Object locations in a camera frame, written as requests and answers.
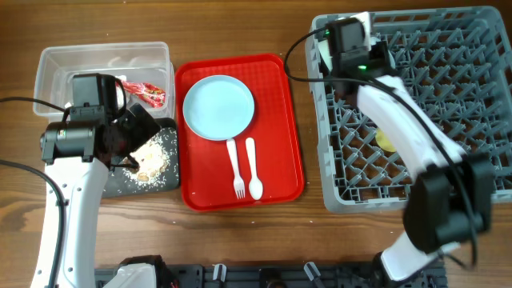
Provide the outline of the mint green bowl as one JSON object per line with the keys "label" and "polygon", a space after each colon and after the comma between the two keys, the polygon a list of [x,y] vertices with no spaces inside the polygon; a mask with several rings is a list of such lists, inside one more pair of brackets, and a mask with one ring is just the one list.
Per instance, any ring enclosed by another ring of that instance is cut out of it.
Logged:
{"label": "mint green bowl", "polygon": [[332,57],[330,55],[330,48],[326,39],[318,42],[318,49],[322,59],[322,63],[326,70],[330,73],[333,69]]}

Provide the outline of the yellow plastic cup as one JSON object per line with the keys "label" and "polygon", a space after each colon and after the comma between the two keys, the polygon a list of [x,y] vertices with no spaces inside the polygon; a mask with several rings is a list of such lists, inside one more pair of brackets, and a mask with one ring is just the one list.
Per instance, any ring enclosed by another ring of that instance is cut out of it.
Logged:
{"label": "yellow plastic cup", "polygon": [[378,146],[384,151],[391,153],[397,151],[392,142],[385,135],[385,133],[379,128],[377,128],[376,130],[375,141],[378,144]]}

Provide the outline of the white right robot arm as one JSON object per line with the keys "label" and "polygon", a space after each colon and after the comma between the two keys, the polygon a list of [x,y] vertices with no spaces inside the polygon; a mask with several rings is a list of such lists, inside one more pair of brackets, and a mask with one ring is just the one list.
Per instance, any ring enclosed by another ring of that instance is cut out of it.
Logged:
{"label": "white right robot arm", "polygon": [[334,92],[382,129],[413,182],[404,232],[377,254],[370,283],[397,287],[442,256],[470,242],[476,263],[478,235],[491,227],[494,168],[484,154],[467,154],[413,101],[384,42],[352,50],[320,48]]}

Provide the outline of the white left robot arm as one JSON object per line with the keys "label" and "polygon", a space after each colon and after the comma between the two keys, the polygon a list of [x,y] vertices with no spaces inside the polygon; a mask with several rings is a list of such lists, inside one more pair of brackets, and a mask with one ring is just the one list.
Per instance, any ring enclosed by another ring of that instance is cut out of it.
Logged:
{"label": "white left robot arm", "polygon": [[135,104],[111,116],[78,107],[41,136],[46,207],[33,287],[93,287],[100,200],[109,173],[161,127]]}

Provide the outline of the rice and food scraps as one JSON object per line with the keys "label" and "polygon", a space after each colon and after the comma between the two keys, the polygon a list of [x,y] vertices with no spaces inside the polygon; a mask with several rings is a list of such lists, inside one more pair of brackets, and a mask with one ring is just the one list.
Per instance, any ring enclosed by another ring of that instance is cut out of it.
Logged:
{"label": "rice and food scraps", "polygon": [[179,182],[178,144],[175,130],[164,130],[130,156],[138,168],[124,169],[122,175],[137,188],[164,188]]}

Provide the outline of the red snack wrapper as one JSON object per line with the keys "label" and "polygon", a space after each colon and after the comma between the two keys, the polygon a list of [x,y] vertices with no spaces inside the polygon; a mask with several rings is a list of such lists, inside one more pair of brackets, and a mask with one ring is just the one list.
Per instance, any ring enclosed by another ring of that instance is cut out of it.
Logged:
{"label": "red snack wrapper", "polygon": [[152,108],[161,108],[165,102],[166,92],[147,82],[122,81],[125,92],[132,94],[149,104]]}

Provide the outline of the white napkin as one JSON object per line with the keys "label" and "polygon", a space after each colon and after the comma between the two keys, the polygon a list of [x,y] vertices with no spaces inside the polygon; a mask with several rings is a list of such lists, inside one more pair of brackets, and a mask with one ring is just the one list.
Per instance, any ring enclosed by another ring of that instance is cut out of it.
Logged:
{"label": "white napkin", "polygon": [[125,75],[119,75],[116,76],[116,79],[118,79],[121,82],[121,84],[119,84],[118,82],[116,83],[117,104],[118,110],[120,110],[129,101],[123,86],[123,83],[127,80],[127,77]]}

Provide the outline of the light blue plate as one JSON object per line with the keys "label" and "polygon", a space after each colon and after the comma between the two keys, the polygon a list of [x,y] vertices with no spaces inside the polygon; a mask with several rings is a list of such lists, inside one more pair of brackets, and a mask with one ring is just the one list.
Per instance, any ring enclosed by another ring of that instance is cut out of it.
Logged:
{"label": "light blue plate", "polygon": [[213,75],[192,85],[186,93],[182,114],[199,137],[225,141],[243,132],[255,113],[254,97],[240,80]]}

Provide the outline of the light blue bowl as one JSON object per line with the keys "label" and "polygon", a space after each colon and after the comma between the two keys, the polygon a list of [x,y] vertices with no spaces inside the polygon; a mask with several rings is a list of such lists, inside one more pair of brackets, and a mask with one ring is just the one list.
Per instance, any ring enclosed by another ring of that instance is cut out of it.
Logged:
{"label": "light blue bowl", "polygon": [[[382,43],[386,44],[386,42],[385,42],[385,41],[383,41],[383,40],[381,40],[381,39],[379,39],[379,38],[377,38],[377,37],[375,37],[375,36],[371,36],[371,37],[370,37],[370,44],[371,44],[372,46],[377,45],[377,44],[378,44],[378,43],[380,43],[380,42],[382,42]],[[394,57],[393,57],[393,55],[392,55],[391,51],[389,50],[389,48],[387,48],[387,54],[388,54],[388,56],[389,56],[390,66],[391,66],[393,69],[395,69],[395,68],[396,68],[396,62],[395,62]]]}

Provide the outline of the white plastic spoon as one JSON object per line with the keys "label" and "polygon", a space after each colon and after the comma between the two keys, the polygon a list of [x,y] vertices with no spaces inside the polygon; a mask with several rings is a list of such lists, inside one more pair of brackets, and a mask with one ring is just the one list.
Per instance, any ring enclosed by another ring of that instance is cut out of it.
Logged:
{"label": "white plastic spoon", "polygon": [[263,194],[263,184],[258,177],[255,141],[253,138],[246,139],[246,152],[251,172],[251,180],[249,183],[250,195],[254,200],[260,200]]}

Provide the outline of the white plastic fork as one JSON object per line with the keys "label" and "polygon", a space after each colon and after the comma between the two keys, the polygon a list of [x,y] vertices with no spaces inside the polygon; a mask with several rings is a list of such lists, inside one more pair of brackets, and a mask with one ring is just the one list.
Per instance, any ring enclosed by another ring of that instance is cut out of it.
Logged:
{"label": "white plastic fork", "polygon": [[236,193],[237,199],[243,199],[245,197],[245,183],[239,171],[238,154],[235,140],[233,140],[232,138],[228,139],[226,141],[226,147],[234,172],[234,191]]}

